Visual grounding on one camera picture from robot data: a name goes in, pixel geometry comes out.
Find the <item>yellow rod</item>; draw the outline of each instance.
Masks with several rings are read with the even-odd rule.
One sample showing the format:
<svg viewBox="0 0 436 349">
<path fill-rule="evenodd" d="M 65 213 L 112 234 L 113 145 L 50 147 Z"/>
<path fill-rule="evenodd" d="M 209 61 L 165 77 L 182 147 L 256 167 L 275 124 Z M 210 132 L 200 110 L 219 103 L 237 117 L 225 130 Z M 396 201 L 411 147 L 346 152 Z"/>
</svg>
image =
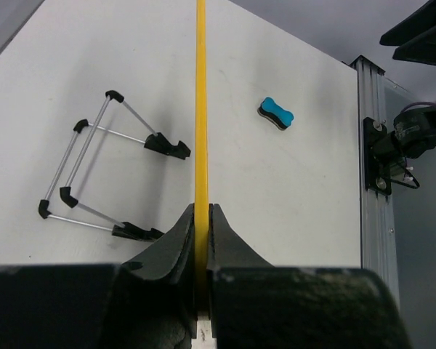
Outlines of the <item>yellow rod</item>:
<svg viewBox="0 0 436 349">
<path fill-rule="evenodd" d="M 206 261 L 209 240 L 209 183 L 206 129 L 206 0 L 197 0 L 195 61 L 195 285 L 197 305 L 206 304 Z"/>
</svg>

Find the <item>white surface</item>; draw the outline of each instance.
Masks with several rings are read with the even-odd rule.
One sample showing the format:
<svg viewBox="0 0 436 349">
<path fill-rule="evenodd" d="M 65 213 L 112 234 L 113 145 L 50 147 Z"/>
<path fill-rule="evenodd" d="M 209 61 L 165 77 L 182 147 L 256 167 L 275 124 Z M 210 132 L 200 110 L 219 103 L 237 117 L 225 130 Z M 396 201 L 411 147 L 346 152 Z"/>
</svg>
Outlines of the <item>white surface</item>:
<svg viewBox="0 0 436 349">
<path fill-rule="evenodd" d="M 393 60 L 396 48 L 379 44 L 384 33 L 427 0 L 231 1 L 337 60 L 349 64 L 364 55 L 420 100 L 436 100 L 436 66 Z"/>
<path fill-rule="evenodd" d="M 269 262 L 359 266 L 356 72 L 225 0 L 207 13 L 211 202 Z M 0 263 L 121 262 L 145 248 L 44 221 L 37 205 L 105 90 L 193 150 L 194 81 L 195 0 L 46 0 L 0 56 Z M 258 116 L 266 96 L 294 113 L 285 132 Z M 116 103 L 102 124 L 148 135 Z M 97 132 L 73 187 L 84 204 L 166 231 L 193 201 L 193 157 Z M 55 214 L 99 222 L 58 201 Z"/>
</svg>

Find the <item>aluminum frame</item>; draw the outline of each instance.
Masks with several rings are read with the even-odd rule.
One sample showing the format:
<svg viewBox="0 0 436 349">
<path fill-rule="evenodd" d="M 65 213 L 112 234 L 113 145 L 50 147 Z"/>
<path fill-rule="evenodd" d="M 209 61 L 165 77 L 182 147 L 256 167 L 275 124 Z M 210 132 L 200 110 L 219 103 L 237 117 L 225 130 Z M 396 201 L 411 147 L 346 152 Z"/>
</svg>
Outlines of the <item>aluminum frame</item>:
<svg viewBox="0 0 436 349">
<path fill-rule="evenodd" d="M 359 56 L 351 65 L 358 75 L 358 135 L 360 147 L 360 229 L 362 268 L 376 272 L 386 283 L 399 306 L 399 281 L 392 196 L 379 196 L 366 190 L 363 167 L 363 119 L 387 120 L 384 71 Z"/>
</svg>

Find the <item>metal stand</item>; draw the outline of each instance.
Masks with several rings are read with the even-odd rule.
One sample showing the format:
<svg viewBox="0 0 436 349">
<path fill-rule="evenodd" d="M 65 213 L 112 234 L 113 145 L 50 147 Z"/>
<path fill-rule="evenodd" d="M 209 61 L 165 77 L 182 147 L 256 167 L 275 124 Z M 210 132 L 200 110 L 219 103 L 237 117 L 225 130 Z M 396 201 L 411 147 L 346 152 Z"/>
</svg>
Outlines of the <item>metal stand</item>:
<svg viewBox="0 0 436 349">
<path fill-rule="evenodd" d="M 399 281 L 395 250 L 394 214 L 392 197 L 378 196 L 366 189 L 364 125 L 363 120 L 372 118 L 384 124 L 384 71 L 359 56 L 351 65 L 358 74 L 358 134 L 360 147 L 360 219 L 362 268 L 376 272 L 389 287 L 399 305 Z"/>
<path fill-rule="evenodd" d="M 120 132 L 113 131 L 111 129 L 106 129 L 104 127 L 99 126 L 100 121 L 102 120 L 103 114 L 105 113 L 108 104 L 111 100 L 116 100 L 120 104 L 124 105 L 128 111 L 130 111 L 136 119 L 142 122 L 145 127 L 149 129 L 152 134 L 147 138 L 146 141 L 139 140 L 137 138 L 133 138 L 128 135 L 124 135 Z M 62 171 L 65 168 L 65 165 L 68 161 L 68 158 L 71 154 L 71 151 L 73 150 L 73 146 L 76 143 L 76 140 L 78 139 L 78 136 L 81 134 L 82 130 L 85 127 L 90 127 L 89 134 L 87 135 L 86 141 L 84 142 L 84 145 L 82 146 L 81 152 L 79 153 L 78 158 L 76 159 L 76 162 L 73 166 L 73 169 L 71 170 L 71 173 L 66 180 L 66 184 L 64 187 L 60 188 L 60 198 L 62 201 L 67 204 L 70 208 L 79 207 L 80 209 L 83 209 L 86 212 L 89 212 L 97 217 L 100 217 L 112 224 L 114 224 L 113 228 L 106 228 L 99 225 L 94 225 L 88 222 L 82 222 L 79 220 L 72 220 L 67 217 L 58 216 L 55 214 L 52 214 L 48 208 L 50 205 L 50 198 L 52 197 L 53 192 L 55 191 L 55 188 L 57 186 L 58 180 L 60 179 L 60 176 L 62 174 Z M 120 222 L 112 217 L 107 216 L 106 214 L 103 214 L 102 212 L 97 211 L 96 209 L 87 206 L 86 204 L 82 204 L 79 202 L 77 198 L 74 198 L 71 195 L 71 184 L 74 181 L 74 178 L 76 177 L 76 174 L 79 170 L 79 167 L 81 166 L 82 160 L 84 159 L 84 156 L 86 155 L 87 149 L 89 148 L 90 142 L 92 141 L 92 138 L 94 137 L 95 131 L 97 129 L 101 129 L 103 131 L 106 131 L 108 133 L 111 133 L 112 135 L 117 135 L 119 137 L 126 138 L 128 140 L 133 140 L 137 143 L 143 144 L 144 148 L 150 149 L 152 151 L 157 151 L 159 153 L 174 156 L 179 159 L 185 159 L 188 156 L 190 156 L 190 149 L 184 144 L 183 142 L 179 142 L 178 145 L 172 145 L 160 132 L 156 132 L 125 100 L 124 97 L 119 94 L 117 91 L 107 91 L 105 93 L 105 102 L 102 105 L 102 108 L 100 109 L 100 112 L 97 115 L 97 118 L 95 119 L 94 123 L 89 123 L 86 119 L 80 120 L 73 128 L 73 136 L 70 140 L 70 143 L 68 147 L 66 148 L 66 152 L 63 155 L 62 161 L 60 162 L 60 165 L 58 166 L 57 172 L 55 173 L 55 176 L 53 177 L 52 182 L 50 183 L 49 190 L 47 191 L 47 194 L 45 197 L 40 201 L 39 203 L 39 214 L 42 218 L 54 218 L 57 220 L 63 220 L 65 222 L 71 222 L 79 225 L 84 225 L 91 228 L 97 228 L 102 230 L 108 230 L 112 232 L 112 235 L 124 237 L 124 238 L 131 238 L 134 240 L 143 240 L 143 241 L 154 241 L 160 237 L 162 237 L 163 233 L 156 229 L 150 229 L 150 230 L 143 230 L 141 228 L 138 228 L 137 226 L 129 223 L 129 222 Z"/>
</svg>

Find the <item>blue sponge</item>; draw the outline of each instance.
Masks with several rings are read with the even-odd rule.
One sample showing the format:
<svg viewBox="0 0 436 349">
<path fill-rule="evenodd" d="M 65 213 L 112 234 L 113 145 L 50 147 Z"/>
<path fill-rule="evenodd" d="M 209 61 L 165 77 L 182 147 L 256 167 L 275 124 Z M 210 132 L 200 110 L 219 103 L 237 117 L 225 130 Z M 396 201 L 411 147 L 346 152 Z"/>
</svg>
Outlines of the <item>blue sponge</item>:
<svg viewBox="0 0 436 349">
<path fill-rule="evenodd" d="M 290 111 L 285 111 L 276 104 L 274 99 L 270 97 L 266 97 L 258 112 L 264 118 L 270 120 L 277 128 L 284 130 L 291 126 L 292 121 L 294 120 L 294 115 Z"/>
</svg>

